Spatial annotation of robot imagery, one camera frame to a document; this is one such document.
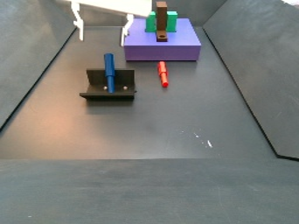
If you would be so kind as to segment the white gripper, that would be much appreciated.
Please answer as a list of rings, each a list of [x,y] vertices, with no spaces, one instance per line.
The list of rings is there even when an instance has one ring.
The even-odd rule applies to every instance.
[[[84,40],[84,21],[80,17],[80,4],[114,11],[125,15],[125,25],[121,28],[120,46],[124,46],[128,29],[133,23],[134,16],[146,17],[152,11],[152,0],[61,0],[70,2],[70,10],[74,16],[73,25],[78,28],[78,40]]]

